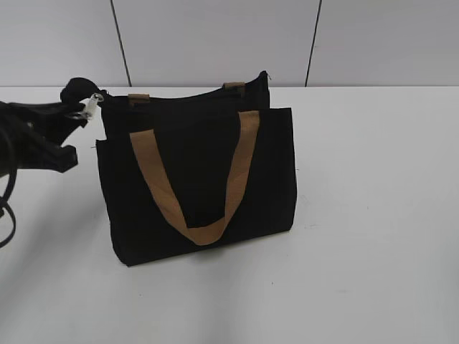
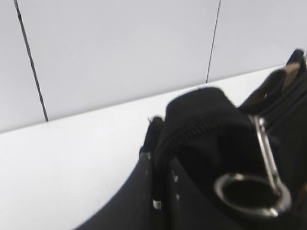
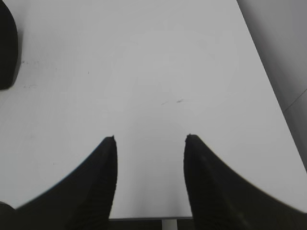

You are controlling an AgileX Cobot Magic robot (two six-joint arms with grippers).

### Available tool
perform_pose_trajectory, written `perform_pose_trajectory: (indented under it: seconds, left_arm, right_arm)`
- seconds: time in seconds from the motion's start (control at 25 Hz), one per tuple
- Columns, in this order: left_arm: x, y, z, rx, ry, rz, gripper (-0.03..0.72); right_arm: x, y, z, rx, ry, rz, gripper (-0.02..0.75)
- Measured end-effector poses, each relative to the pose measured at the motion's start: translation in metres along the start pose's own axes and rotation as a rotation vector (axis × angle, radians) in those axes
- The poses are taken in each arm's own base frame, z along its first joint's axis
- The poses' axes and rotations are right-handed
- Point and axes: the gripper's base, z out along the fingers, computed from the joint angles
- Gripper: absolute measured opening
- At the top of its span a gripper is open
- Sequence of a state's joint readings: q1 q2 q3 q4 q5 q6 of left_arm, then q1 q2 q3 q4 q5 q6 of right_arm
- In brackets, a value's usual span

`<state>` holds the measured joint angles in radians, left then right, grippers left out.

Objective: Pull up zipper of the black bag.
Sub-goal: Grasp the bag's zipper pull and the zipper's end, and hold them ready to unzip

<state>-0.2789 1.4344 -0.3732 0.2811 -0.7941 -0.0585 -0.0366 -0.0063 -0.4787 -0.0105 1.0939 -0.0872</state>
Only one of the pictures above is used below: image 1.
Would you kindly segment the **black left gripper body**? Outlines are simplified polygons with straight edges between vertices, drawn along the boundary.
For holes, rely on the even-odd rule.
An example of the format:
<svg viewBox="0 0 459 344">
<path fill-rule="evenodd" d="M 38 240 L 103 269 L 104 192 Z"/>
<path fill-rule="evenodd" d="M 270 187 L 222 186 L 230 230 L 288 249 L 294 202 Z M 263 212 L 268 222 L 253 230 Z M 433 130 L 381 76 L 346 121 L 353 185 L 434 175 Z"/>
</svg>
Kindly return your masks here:
<svg viewBox="0 0 459 344">
<path fill-rule="evenodd" d="M 1 102 L 1 176 L 12 166 L 24 170 L 47 168 L 44 138 L 19 119 L 16 110 Z"/>
</svg>

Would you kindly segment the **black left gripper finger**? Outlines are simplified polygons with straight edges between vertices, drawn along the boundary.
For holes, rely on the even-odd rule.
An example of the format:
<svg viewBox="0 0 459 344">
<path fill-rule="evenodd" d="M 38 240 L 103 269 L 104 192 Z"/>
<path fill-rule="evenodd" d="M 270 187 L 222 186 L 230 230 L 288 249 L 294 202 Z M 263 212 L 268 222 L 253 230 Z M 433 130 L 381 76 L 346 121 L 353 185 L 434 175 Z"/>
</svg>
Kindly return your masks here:
<svg viewBox="0 0 459 344">
<path fill-rule="evenodd" d="M 72 145 L 61 147 L 47 140 L 38 144 L 37 169 L 64 173 L 77 165 L 77 151 Z"/>
<path fill-rule="evenodd" d="M 66 105 L 61 102 L 38 105 L 34 130 L 52 143 L 64 143 L 78 128 L 84 128 L 88 121 L 77 113 L 83 105 Z"/>
</svg>

